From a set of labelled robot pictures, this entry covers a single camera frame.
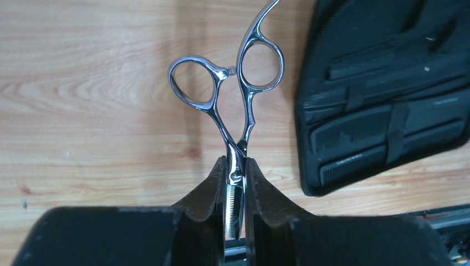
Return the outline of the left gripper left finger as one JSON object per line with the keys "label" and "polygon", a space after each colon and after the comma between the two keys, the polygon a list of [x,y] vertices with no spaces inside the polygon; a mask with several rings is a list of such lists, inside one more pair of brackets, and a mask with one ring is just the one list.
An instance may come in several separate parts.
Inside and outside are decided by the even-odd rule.
{"label": "left gripper left finger", "polygon": [[63,206],[36,221],[13,265],[220,265],[225,157],[171,206]]}

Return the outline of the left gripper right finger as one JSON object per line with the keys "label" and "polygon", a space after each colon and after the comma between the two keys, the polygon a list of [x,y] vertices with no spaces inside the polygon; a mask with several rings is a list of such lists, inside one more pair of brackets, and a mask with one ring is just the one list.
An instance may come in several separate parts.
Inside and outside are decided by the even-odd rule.
{"label": "left gripper right finger", "polygon": [[317,216],[281,193],[246,161],[248,265],[450,265],[422,218]]}

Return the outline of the black straight comb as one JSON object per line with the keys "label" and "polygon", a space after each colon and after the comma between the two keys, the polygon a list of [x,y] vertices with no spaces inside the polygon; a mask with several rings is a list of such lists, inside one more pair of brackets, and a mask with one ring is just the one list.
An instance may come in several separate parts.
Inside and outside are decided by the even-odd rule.
{"label": "black straight comb", "polygon": [[[401,147],[398,148],[398,158],[415,155],[421,150],[439,147],[454,141],[461,136],[465,124],[463,120],[454,120],[405,136]],[[331,186],[347,179],[350,175],[380,169],[386,165],[387,156],[388,147],[386,144],[381,144],[329,161],[321,165],[320,183],[323,187]]]}

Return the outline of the black handled tail comb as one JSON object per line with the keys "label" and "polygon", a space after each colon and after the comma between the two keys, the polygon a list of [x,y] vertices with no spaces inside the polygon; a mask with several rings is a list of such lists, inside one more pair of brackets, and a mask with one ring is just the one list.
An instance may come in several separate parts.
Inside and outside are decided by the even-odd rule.
{"label": "black handled tail comb", "polygon": [[469,90],[386,104],[331,119],[311,131],[316,155],[352,152],[382,144],[391,125],[404,134],[460,120],[469,108]]}

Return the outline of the silver scissors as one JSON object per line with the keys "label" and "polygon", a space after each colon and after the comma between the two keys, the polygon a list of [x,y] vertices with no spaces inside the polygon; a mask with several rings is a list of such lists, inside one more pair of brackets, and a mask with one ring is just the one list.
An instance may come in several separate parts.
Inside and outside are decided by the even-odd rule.
{"label": "silver scissors", "polygon": [[[268,1],[248,26],[233,65],[219,66],[201,55],[189,54],[175,59],[167,72],[168,83],[175,95],[186,105],[197,109],[215,122],[226,147],[227,170],[222,178],[223,187],[223,228],[224,237],[239,239],[244,229],[246,199],[246,161],[248,143],[255,127],[253,112],[254,97],[276,88],[285,72],[285,59],[280,47],[262,33],[262,23],[279,1]],[[264,83],[256,84],[247,79],[244,68],[247,53],[254,47],[265,47],[274,58],[277,71],[274,77]],[[178,83],[177,70],[183,65],[198,65],[208,72],[212,83],[211,96],[198,100],[190,96]],[[243,131],[240,138],[234,138],[227,129],[220,112],[235,109],[243,116]]]}

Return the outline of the black zip tool case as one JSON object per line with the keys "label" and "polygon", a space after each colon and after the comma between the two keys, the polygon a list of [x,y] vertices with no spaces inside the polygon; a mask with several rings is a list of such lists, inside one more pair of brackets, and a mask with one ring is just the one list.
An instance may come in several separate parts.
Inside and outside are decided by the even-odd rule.
{"label": "black zip tool case", "polygon": [[373,146],[335,156],[316,155],[310,141],[316,127],[365,109],[466,89],[468,1],[318,1],[294,106],[304,194],[325,196],[391,168],[465,145],[469,108],[460,119],[466,122],[460,137],[402,158],[398,158],[398,148],[407,135],[391,125],[382,143],[388,147],[385,166],[326,187],[320,183],[321,165]]}

